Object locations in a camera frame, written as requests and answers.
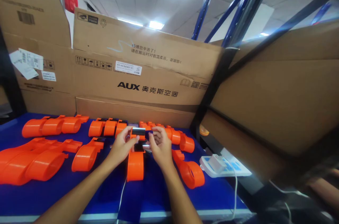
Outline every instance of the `blue surface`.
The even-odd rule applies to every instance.
[[[0,151],[28,142],[30,138],[23,138],[21,135],[24,124],[30,119],[41,119],[42,117],[44,117],[42,114],[26,113],[18,119],[1,125]],[[92,120],[90,119],[87,123],[83,123],[79,132],[76,134],[61,134],[57,136],[47,136],[46,138],[57,139],[58,141],[72,138],[87,144],[91,140],[91,138],[88,137],[91,122]],[[189,137],[192,137],[188,129],[180,130]],[[107,138],[106,141],[109,144],[112,143],[114,139]],[[179,146],[173,145],[172,148],[179,149]],[[109,147],[106,146],[99,153],[93,169],[102,162],[109,150]],[[31,180],[22,186],[0,185],[0,216],[40,215],[45,212],[89,174],[89,172],[71,171],[74,155],[74,153],[69,153],[69,157],[65,159],[61,169],[46,182]],[[205,155],[205,152],[201,146],[195,142],[194,152],[184,152],[184,155],[186,161],[199,163],[200,157]],[[160,168],[151,154],[145,154],[144,169],[144,180],[141,182],[144,188],[143,194],[141,194],[141,211],[170,211],[170,201],[165,181]],[[104,181],[89,202],[84,213],[117,213],[125,179],[126,161],[121,163]],[[133,183],[134,182],[129,182],[128,186],[132,186],[133,188]],[[188,189],[186,186],[185,188],[197,210],[220,210],[232,209],[234,207],[234,190],[224,178],[211,178],[205,174],[204,186],[193,190]],[[237,209],[247,209],[239,198],[237,200]]]

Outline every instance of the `cable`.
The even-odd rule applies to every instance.
[[[290,210],[290,208],[289,208],[289,205],[288,205],[286,202],[284,202],[284,203],[285,203],[285,205],[286,205],[287,211],[289,212],[289,224],[292,224],[292,214],[291,214],[291,210]]]
[[[305,195],[303,193],[301,193],[300,191],[298,190],[293,190],[293,191],[285,191],[285,190],[282,190],[280,189],[277,185],[275,185],[271,180],[268,180],[278,191],[284,193],[284,194],[289,194],[289,193],[294,193],[294,194],[297,194],[299,196],[303,196],[303,197],[306,197],[306,198],[309,198],[308,195]]]
[[[238,190],[238,178],[237,178],[237,174],[236,174],[236,171],[234,169],[234,167],[232,166],[232,164],[228,161],[228,159],[226,159],[224,157],[224,159],[227,161],[227,163],[232,167],[232,170],[233,170],[233,173],[234,173],[234,177],[236,179],[236,185],[234,187],[234,209],[233,209],[233,215],[232,215],[232,219],[230,220],[234,220],[235,216],[236,216],[236,210],[237,210],[237,190]],[[222,219],[222,220],[217,220],[215,222],[213,222],[212,224],[218,224],[219,222],[222,222],[222,221],[227,221],[229,219]]]
[[[119,211],[120,211],[121,201],[122,201],[122,199],[123,199],[123,193],[124,193],[126,181],[127,181],[127,177],[126,177],[126,180],[125,180],[125,183],[124,183],[124,186],[123,186],[123,190],[121,191],[121,195],[120,195],[120,202],[119,202],[118,214],[119,214]]]

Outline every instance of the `paper tag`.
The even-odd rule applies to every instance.
[[[10,59],[12,64],[27,80],[39,75],[31,66],[22,61],[22,53],[19,50],[11,53]]]
[[[43,70],[43,57],[30,51],[19,48],[22,54],[22,62],[27,63],[35,69]]]
[[[54,72],[42,71],[41,74],[42,74],[42,79],[44,80],[55,81],[55,82],[57,81]]]
[[[115,70],[134,74],[134,75],[141,75],[142,66],[137,66],[129,63],[123,63],[121,61],[115,62]]]

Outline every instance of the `barcode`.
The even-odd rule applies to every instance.
[[[34,17],[32,14],[29,13],[25,13],[22,11],[17,11],[18,12],[18,16],[19,16],[19,20],[25,24],[35,24],[34,22]]]

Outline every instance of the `fluorescent light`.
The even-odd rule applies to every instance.
[[[163,24],[162,23],[159,23],[159,22],[156,22],[156,21],[151,21],[149,23],[149,27],[150,28],[153,28],[153,29],[156,29],[156,30],[161,30],[163,28]]]
[[[137,25],[137,26],[143,26],[142,24],[138,24],[138,23],[134,23],[134,22],[131,22],[131,21],[127,21],[127,20],[124,20],[124,19],[120,19],[118,18],[119,21],[123,21],[123,22],[126,22],[126,23],[130,23],[130,24],[134,24],[134,25]]]

